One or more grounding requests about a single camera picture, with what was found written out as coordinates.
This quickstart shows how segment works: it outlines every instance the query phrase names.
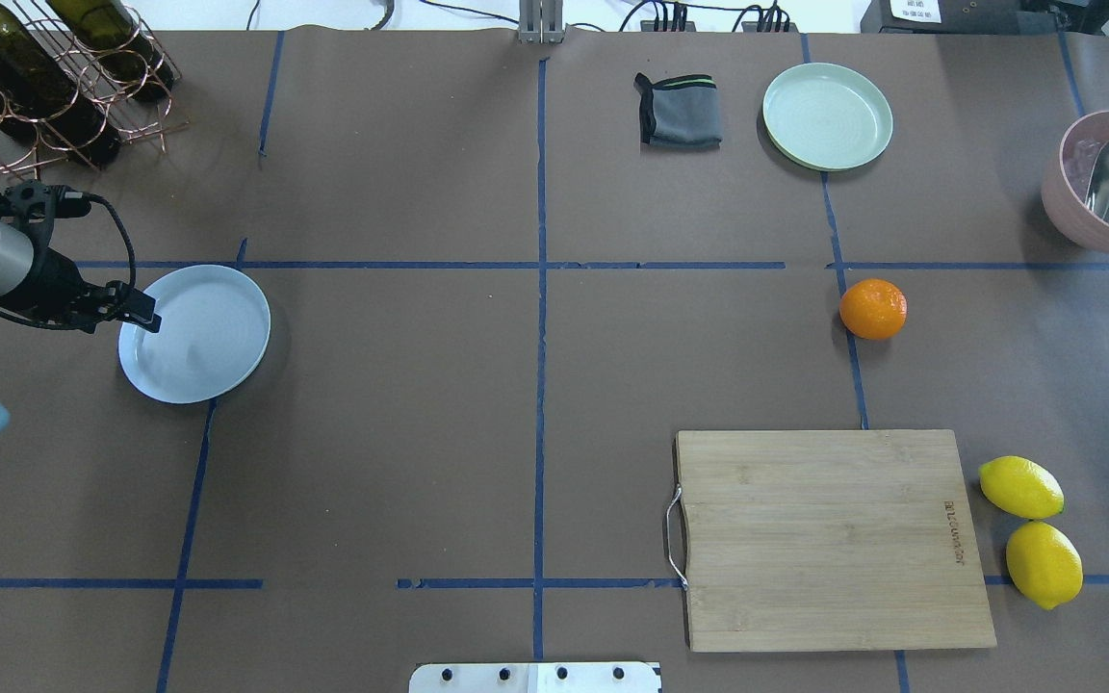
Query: wooden cutting board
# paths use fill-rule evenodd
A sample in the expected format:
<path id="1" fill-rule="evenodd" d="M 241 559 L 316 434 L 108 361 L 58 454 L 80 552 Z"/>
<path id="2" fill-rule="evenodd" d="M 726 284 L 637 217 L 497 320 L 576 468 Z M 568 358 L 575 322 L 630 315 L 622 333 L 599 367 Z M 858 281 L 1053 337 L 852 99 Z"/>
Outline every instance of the wooden cutting board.
<path id="1" fill-rule="evenodd" d="M 952 430 L 683 430 L 696 653 L 995 648 Z"/>

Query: lemon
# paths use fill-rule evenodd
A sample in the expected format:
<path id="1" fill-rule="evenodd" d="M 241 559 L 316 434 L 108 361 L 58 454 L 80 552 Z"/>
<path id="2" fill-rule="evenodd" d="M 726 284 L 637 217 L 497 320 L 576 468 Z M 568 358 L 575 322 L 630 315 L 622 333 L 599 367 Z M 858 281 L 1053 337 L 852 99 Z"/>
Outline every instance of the lemon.
<path id="1" fill-rule="evenodd" d="M 996 457 L 978 468 L 981 495 L 1005 512 L 1042 519 L 1064 512 L 1064 491 L 1051 472 L 1025 457 Z"/>
<path id="2" fill-rule="evenodd" d="M 1044 521 L 1014 531 L 1005 557 L 1013 584 L 1042 609 L 1055 609 L 1081 592 L 1081 556 L 1064 532 Z"/>

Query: light blue plate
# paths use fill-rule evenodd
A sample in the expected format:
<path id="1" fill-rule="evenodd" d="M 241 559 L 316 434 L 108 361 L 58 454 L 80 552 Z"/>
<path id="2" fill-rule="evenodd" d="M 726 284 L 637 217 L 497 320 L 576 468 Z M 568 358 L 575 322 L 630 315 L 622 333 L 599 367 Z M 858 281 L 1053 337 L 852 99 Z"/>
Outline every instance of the light blue plate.
<path id="1" fill-rule="evenodd" d="M 893 109 L 872 80 L 832 62 L 785 70 L 764 92 L 764 126 L 776 149 L 820 172 L 871 162 L 893 140 Z"/>

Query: cutting board handle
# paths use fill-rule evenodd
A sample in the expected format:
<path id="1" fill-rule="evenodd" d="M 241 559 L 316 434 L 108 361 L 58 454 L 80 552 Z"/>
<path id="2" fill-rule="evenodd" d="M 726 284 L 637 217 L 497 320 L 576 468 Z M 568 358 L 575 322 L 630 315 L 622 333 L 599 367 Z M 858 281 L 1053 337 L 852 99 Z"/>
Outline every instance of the cutting board handle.
<path id="1" fill-rule="evenodd" d="M 665 507 L 665 560 L 674 569 L 674 574 L 679 575 L 682 591 L 686 592 L 688 579 L 685 574 L 682 574 L 682 570 L 679 570 L 679 563 L 674 562 L 674 544 L 670 541 L 670 513 L 674 512 L 674 506 L 679 503 L 680 499 L 682 499 L 682 483 L 674 483 L 674 498 L 670 499 L 670 505 Z"/>

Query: orange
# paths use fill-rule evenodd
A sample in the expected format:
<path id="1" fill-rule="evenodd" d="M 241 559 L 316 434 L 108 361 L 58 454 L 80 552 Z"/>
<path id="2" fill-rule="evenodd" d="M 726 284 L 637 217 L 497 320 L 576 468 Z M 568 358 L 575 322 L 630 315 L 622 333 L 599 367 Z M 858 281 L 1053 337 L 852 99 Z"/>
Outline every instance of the orange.
<path id="1" fill-rule="evenodd" d="M 863 339 L 887 339 L 906 324 L 906 295 L 882 279 L 863 279 L 842 295 L 845 328 Z"/>

